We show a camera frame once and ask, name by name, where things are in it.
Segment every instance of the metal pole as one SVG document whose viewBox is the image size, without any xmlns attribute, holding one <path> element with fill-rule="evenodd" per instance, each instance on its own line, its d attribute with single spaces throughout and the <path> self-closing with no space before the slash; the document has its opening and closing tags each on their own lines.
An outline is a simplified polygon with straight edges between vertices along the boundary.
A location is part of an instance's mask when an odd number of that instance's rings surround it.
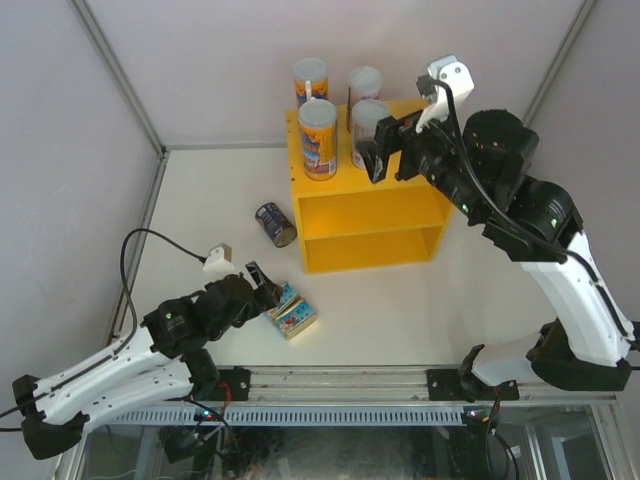
<svg viewBox="0 0 640 480">
<path fill-rule="evenodd" d="M 86 0 L 68 0 L 68 3 L 82 24 L 91 44 L 96 49 L 98 56 L 104 63 L 108 72 L 111 74 L 111 77 L 122 94 L 125 103 L 131 109 L 131 113 L 144 131 L 147 139 L 151 143 L 151 146 L 156 151 L 158 159 L 162 160 L 165 148 L 162 145 L 160 137 L 151 123 L 142 102 L 133 89 L 131 82 L 127 78 L 124 69 L 120 65 L 113 48 L 111 48 L 104 32 L 100 28 L 91 7 L 89 7 Z"/>
<path fill-rule="evenodd" d="M 153 181 L 149 187 L 149 193 L 145 201 L 145 206 L 142 212 L 142 217 L 138 222 L 138 226 L 149 228 L 151 225 L 151 219 L 153 217 L 153 211 L 158 201 L 158 194 L 160 193 L 160 186 L 162 185 L 162 178 L 167 168 L 167 161 L 169 160 L 169 153 L 165 153 L 162 161 L 156 168 Z M 134 239 L 133 244 L 129 247 L 129 261 L 127 264 L 126 278 L 129 282 L 129 288 L 133 290 L 136 274 L 138 273 L 138 267 L 140 265 L 140 259 L 142 258 L 142 251 L 144 249 L 144 242 L 147 238 L 146 234 L 138 234 Z M 114 335 L 118 334 L 122 328 L 125 316 L 129 310 L 124 291 L 120 292 L 120 297 L 115 307 L 115 312 L 112 317 L 112 321 L 109 324 L 109 330 L 107 332 L 107 338 L 105 344 L 108 345 L 113 340 Z"/>
<path fill-rule="evenodd" d="M 542 78 L 542 82 L 540 82 L 540 85 L 538 85 L 538 89 L 533 96 L 533 100 L 531 100 L 531 103 L 527 107 L 527 110 L 522 117 L 522 122 L 525 126 L 531 126 L 535 121 L 536 117 L 538 116 L 540 107 L 547 98 L 551 87 L 556 81 L 556 78 L 562 71 L 562 68 L 571 55 L 576 41 L 582 34 L 585 25 L 592 17 L 593 12 L 599 4 L 600 0 L 584 0 L 582 2 L 582 5 L 578 9 L 573 22 L 571 22 L 569 30 L 565 34 L 564 39 L 562 40 L 562 43 L 558 48 L 558 51 L 549 64 L 549 67 L 547 68 L 547 71 Z"/>
<path fill-rule="evenodd" d="M 638 471 L 634 465 L 634 458 L 629 444 L 631 438 L 627 435 L 624 419 L 620 415 L 620 408 L 616 405 L 597 405 L 591 408 L 597 440 L 605 456 L 605 467 L 608 466 L 611 478 L 614 480 L 637 480 Z"/>
</svg>

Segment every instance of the chip can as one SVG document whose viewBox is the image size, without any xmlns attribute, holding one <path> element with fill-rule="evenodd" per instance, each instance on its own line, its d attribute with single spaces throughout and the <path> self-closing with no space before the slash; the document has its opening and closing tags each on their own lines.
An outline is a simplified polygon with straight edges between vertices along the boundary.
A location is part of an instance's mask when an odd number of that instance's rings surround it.
<svg viewBox="0 0 640 480">
<path fill-rule="evenodd" d="M 286 247 L 298 236 L 296 227 L 273 202 L 265 203 L 258 209 L 256 220 L 278 248 Z"/>
<path fill-rule="evenodd" d="M 311 87 L 311 96 L 326 100 L 329 95 L 329 70 L 327 64 L 319 58 L 303 58 L 293 66 L 293 78 L 296 87 L 298 108 L 307 101 L 307 82 Z"/>
<path fill-rule="evenodd" d="M 363 140 L 373 140 L 378 122 L 391 115 L 389 106 L 380 100 L 360 100 L 353 107 L 351 132 L 351 161 L 361 170 L 365 170 L 362 155 L 356 148 L 356 143 Z"/>
<path fill-rule="evenodd" d="M 329 180 L 336 174 L 338 109 L 327 100 L 313 99 L 298 110 L 304 171 L 312 180 Z"/>
<path fill-rule="evenodd" d="M 373 67 L 354 68 L 349 73 L 349 97 L 347 100 L 347 129 L 353 128 L 352 109 L 360 100 L 380 99 L 382 73 Z"/>
</svg>

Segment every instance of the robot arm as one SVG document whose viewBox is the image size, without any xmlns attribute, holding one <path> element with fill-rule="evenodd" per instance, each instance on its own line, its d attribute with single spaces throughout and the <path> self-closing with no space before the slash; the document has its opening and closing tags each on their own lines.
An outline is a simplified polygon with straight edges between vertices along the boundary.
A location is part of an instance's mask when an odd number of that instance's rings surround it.
<svg viewBox="0 0 640 480">
<path fill-rule="evenodd" d="M 186 395 L 210 398 L 220 374 L 205 344 L 275 307 L 282 295 L 255 262 L 246 265 L 254 289 L 230 260 L 229 247 L 214 248 L 204 263 L 212 280 L 204 290 L 162 302 L 129 336 L 64 372 L 13 382 L 36 459 L 64 452 L 134 408 Z"/>
<path fill-rule="evenodd" d="M 505 110 L 473 114 L 462 134 L 456 106 L 473 81 L 453 55 L 416 84 L 430 104 L 381 120 L 373 141 L 356 146 L 370 180 L 384 179 L 389 156 L 401 151 L 395 178 L 423 175 L 469 225 L 483 224 L 483 236 L 531 273 L 558 314 L 529 339 L 474 347 L 460 370 L 463 386 L 474 396 L 537 376 L 565 390 L 622 390 L 631 373 L 625 357 L 637 346 L 634 324 L 612 300 L 569 194 L 527 174 L 537 134 Z"/>
</svg>

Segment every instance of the white tabletop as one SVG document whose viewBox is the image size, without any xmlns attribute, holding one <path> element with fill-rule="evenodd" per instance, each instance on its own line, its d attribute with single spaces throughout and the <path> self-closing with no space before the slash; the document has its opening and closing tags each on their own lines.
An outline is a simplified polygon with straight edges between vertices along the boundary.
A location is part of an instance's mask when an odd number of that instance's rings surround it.
<svg viewBox="0 0 640 480">
<path fill-rule="evenodd" d="M 230 329 L 209 344 L 218 365 L 455 364 L 478 343 L 513 340 L 555 318 L 533 279 L 460 214 L 431 263 L 305 275 L 297 241 L 275 248 L 254 220 L 268 201 L 293 221 L 286 149 L 171 152 L 151 228 L 202 255 L 230 245 L 237 268 L 255 260 L 318 312 L 290 341 L 264 317 Z M 149 237 L 133 291 L 138 315 L 205 283 L 197 261 Z"/>
</svg>

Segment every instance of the glass panel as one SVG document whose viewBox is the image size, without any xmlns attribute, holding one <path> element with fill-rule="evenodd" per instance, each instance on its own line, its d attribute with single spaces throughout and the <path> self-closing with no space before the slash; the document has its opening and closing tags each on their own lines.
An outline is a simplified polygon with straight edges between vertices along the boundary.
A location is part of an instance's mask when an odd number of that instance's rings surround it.
<svg viewBox="0 0 640 480">
<path fill-rule="evenodd" d="M 237 447 L 215 427 L 113 425 L 90 435 L 79 479 L 491 479 L 482 423 L 488 410 L 466 410 L 476 428 L 377 427 L 374 419 L 365 427 L 236 427 Z M 607 479 L 583 408 L 503 407 L 497 431 L 522 480 Z M 488 454 L 495 478 L 506 469 L 515 478 L 494 437 Z"/>
</svg>

